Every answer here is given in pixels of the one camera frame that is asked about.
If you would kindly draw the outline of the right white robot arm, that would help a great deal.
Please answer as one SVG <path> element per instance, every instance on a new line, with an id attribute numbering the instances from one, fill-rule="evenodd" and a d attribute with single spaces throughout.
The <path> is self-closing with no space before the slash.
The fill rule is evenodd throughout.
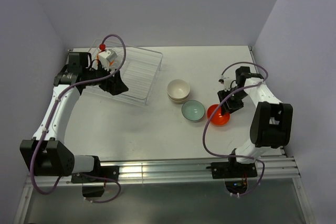
<path id="1" fill-rule="evenodd" d="M 255 114 L 249 130 L 249 139 L 233 150 L 234 160 L 227 164 L 234 177 L 245 171 L 245 164 L 253 163 L 264 152 L 288 145 L 290 141 L 293 107 L 283 103 L 265 84 L 268 77 L 252 73 L 248 66 L 235 70 L 236 86 L 218 91 L 221 114 L 233 114 L 244 107 L 243 99 L 250 97 Z"/>

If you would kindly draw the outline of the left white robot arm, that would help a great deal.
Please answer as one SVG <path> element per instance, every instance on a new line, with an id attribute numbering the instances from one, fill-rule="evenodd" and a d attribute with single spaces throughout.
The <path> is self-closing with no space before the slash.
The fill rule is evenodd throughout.
<path id="1" fill-rule="evenodd" d="M 102 176 L 97 156 L 75 155 L 64 145 L 65 131 L 75 104 L 88 86 L 111 95 L 127 92 L 120 69 L 124 55 L 108 49 L 93 59 L 89 52 L 68 54 L 68 62 L 54 79 L 51 102 L 31 140 L 23 140 L 20 152 L 32 175 L 63 177 L 83 173 L 91 182 Z"/>

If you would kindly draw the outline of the white orange bowl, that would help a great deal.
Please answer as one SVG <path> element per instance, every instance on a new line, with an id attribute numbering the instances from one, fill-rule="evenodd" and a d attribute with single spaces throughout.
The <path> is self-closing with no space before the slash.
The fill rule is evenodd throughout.
<path id="1" fill-rule="evenodd" d="M 98 53 L 98 60 L 101 63 L 102 68 L 108 70 L 114 64 L 118 55 L 115 51 L 103 51 Z"/>

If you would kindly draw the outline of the cream bowl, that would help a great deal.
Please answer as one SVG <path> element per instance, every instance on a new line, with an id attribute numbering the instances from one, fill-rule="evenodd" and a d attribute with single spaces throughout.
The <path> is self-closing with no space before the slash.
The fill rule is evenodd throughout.
<path id="1" fill-rule="evenodd" d="M 175 104 L 183 104 L 188 100 L 188 95 L 182 99 L 175 99 L 168 94 L 168 98 Z"/>
<path id="2" fill-rule="evenodd" d="M 190 90 L 190 85 L 186 81 L 181 79 L 172 80 L 167 85 L 167 93 L 175 99 L 182 99 L 186 97 L 187 95 L 189 95 Z"/>

